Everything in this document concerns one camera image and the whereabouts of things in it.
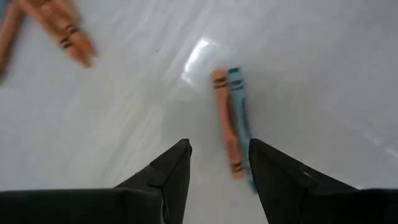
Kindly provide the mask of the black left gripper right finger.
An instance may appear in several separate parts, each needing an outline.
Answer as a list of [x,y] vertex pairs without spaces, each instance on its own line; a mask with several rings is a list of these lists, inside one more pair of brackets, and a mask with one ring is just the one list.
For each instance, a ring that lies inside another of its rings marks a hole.
[[362,189],[252,139],[252,176],[269,224],[398,224],[398,189]]

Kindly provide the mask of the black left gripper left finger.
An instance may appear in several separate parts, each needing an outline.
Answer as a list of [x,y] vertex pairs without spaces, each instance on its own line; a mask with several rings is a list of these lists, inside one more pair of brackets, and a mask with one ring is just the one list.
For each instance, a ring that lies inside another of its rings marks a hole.
[[0,224],[182,224],[191,155],[181,139],[112,188],[0,191]]

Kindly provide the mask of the blue crayon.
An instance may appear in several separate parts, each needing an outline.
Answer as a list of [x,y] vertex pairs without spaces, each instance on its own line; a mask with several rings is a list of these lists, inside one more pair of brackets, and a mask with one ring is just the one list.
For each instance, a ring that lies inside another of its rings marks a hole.
[[249,161],[249,143],[252,134],[246,113],[246,92],[244,89],[244,77],[239,67],[230,68],[227,71],[228,88],[231,98],[234,125],[238,134],[238,141],[243,157],[243,169],[247,182],[254,194],[257,189],[253,181],[251,165]]

